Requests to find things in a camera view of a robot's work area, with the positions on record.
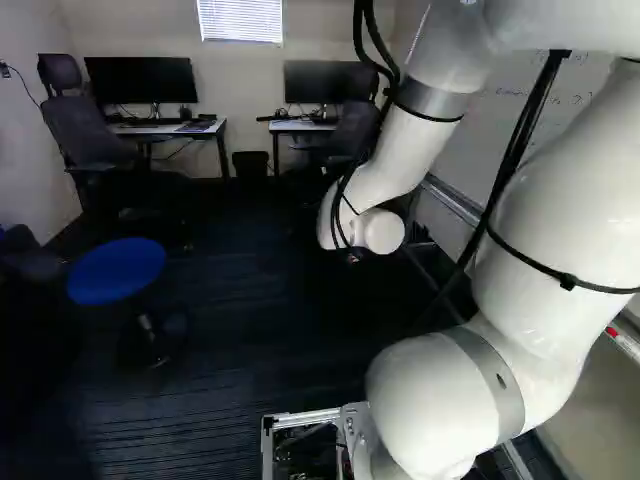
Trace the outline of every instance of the blue stool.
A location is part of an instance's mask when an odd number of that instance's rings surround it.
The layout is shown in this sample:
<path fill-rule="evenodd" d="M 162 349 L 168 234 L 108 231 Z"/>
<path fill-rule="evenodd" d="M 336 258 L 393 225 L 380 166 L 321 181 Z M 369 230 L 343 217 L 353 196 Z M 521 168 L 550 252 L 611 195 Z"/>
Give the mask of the blue stool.
<path fill-rule="evenodd" d="M 136 295 L 160 275 L 166 261 L 162 246 L 145 238 L 126 238 L 101 245 L 74 263 L 67 293 L 78 305 L 109 305 L 125 299 L 134 306 L 135 321 L 125 325 L 118 348 L 123 367 L 158 367 L 179 351 L 186 339 L 186 318 L 145 312 Z"/>

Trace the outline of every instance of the white wall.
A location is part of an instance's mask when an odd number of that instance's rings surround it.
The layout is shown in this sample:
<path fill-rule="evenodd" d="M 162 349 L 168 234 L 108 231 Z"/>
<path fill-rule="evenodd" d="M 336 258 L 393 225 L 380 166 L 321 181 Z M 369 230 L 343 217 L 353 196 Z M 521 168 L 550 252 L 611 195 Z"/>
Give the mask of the white wall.
<path fill-rule="evenodd" d="M 195 0 L 61 0 L 78 58 L 91 55 L 185 56 L 194 64 L 199 113 L 229 117 L 227 147 L 271 151 L 266 124 L 257 116 L 283 106 L 285 59 L 356 59 L 352 0 L 285 0 L 284 47 L 201 41 Z M 395 0 L 377 0 L 383 36 L 393 30 Z M 165 107 L 167 114 L 173 106 Z M 287 144 L 283 139 L 283 166 Z M 214 145 L 180 164 L 192 176 L 219 175 Z"/>
<path fill-rule="evenodd" d="M 0 0 L 0 58 L 23 74 L 38 101 L 46 93 L 37 53 L 70 49 L 57 1 Z M 45 242 L 80 213 L 73 182 L 17 75 L 0 79 L 0 105 L 0 224 L 25 223 Z"/>

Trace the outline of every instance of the chair headrest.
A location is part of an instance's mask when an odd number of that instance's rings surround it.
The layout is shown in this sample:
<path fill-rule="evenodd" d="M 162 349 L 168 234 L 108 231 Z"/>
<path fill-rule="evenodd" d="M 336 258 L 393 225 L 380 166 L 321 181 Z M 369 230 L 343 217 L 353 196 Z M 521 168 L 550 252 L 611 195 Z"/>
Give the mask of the chair headrest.
<path fill-rule="evenodd" d="M 38 73 L 47 92 L 53 88 L 61 95 L 63 90 L 82 87 L 80 68 L 75 59 L 66 53 L 39 53 Z"/>

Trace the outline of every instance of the desk leg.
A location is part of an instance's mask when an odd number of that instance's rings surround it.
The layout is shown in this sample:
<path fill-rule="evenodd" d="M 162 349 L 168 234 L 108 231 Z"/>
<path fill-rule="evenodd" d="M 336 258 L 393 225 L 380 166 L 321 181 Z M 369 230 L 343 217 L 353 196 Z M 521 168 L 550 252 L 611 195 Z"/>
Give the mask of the desk leg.
<path fill-rule="evenodd" d="M 229 174 L 229 157 L 227 157 L 227 147 L 224 144 L 224 133 L 216 135 L 218 143 L 218 155 L 220 156 L 220 170 L 222 171 L 222 179 L 228 182 L 231 175 Z"/>
<path fill-rule="evenodd" d="M 273 133 L 273 176 L 280 178 L 280 142 L 278 139 L 280 135 Z"/>

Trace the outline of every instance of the blue seat cushion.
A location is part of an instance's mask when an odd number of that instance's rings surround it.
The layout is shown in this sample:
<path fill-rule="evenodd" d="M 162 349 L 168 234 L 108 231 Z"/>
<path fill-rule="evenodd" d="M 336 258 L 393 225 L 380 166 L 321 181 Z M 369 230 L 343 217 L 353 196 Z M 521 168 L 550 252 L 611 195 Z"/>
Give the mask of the blue seat cushion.
<path fill-rule="evenodd" d="M 126 238 L 101 245 L 74 263 L 67 282 L 79 305 L 107 305 L 135 295 L 160 275 L 164 248 L 146 238 Z"/>

